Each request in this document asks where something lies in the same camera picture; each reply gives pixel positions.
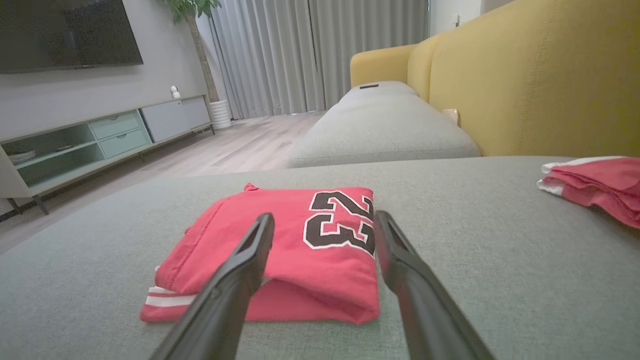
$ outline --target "drawer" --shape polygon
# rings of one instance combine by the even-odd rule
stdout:
[[[130,133],[104,140],[103,142],[100,142],[100,147],[102,147],[102,151],[108,159],[146,144],[147,139],[145,139],[145,135],[142,133],[142,130],[135,130]]]
[[[92,121],[89,125],[98,140],[140,127],[135,111]]]

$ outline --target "folded red shirt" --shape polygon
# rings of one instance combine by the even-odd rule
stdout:
[[[584,158],[542,166],[538,188],[583,206],[598,205],[620,222],[640,229],[640,159]]]
[[[265,283],[248,321],[378,317],[373,192],[366,188],[244,192],[214,203],[156,270],[140,318],[176,321],[262,213],[275,220]]]

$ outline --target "white pot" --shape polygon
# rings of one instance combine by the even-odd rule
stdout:
[[[229,111],[229,103],[226,100],[212,102],[211,113],[213,113],[213,128],[222,130],[231,127],[231,111]]]

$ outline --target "gray sofa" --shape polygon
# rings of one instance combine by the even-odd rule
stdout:
[[[640,356],[640,232],[536,188],[551,157],[389,161],[167,179],[89,205],[0,256],[0,354],[143,359],[170,328],[138,319],[186,227],[247,182],[368,186],[498,359]],[[380,318],[247,323],[238,359],[405,359],[396,297]]]
[[[453,121],[400,81],[354,87],[296,144],[290,168],[480,156]]]

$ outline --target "television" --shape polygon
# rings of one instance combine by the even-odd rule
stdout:
[[[0,0],[0,73],[142,63],[122,0]]]

